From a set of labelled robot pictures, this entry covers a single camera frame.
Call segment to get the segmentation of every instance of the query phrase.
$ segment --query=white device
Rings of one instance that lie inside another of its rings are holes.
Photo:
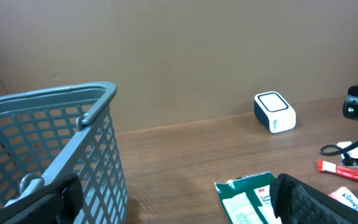
[[[276,91],[256,95],[254,113],[271,133],[288,131],[296,125],[295,110]]]

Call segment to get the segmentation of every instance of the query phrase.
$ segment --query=basket handle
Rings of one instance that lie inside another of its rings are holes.
[[[26,93],[16,93],[7,96],[0,97],[0,103],[9,100],[17,100],[22,98],[30,98],[35,96],[48,95],[53,93],[64,93],[68,91],[83,90],[87,88],[102,88],[106,92],[100,99],[84,114],[84,117],[80,119],[80,126],[84,127],[92,124],[95,118],[100,114],[106,105],[110,103],[112,98],[117,93],[117,86],[112,82],[90,82],[79,85],[68,85],[54,88],[46,88],[43,90],[28,91]]]
[[[84,114],[81,124],[82,126],[87,126],[93,123],[104,107],[108,105],[116,95],[117,85],[111,82],[93,82],[82,84],[82,86],[85,88],[103,88],[106,90],[102,97]]]

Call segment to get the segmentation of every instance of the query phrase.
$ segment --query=wooden surface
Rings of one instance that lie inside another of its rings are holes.
[[[316,165],[340,162],[320,156],[321,146],[358,139],[358,122],[343,117],[342,102],[294,105],[297,126],[280,134],[270,134],[253,113],[118,134],[127,223],[229,223],[214,182],[265,170],[326,194],[346,186],[358,196],[357,182],[320,174]]]

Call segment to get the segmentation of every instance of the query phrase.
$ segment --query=green package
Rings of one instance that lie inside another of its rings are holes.
[[[225,184],[215,183],[219,199],[233,224],[278,224],[270,201],[270,171],[247,175]]]

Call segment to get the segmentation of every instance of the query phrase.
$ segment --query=gray plastic basket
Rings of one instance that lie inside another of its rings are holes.
[[[75,223],[124,223],[127,190],[109,103],[109,82],[0,97],[0,208],[67,174],[81,179]],[[26,174],[42,179],[22,181]]]

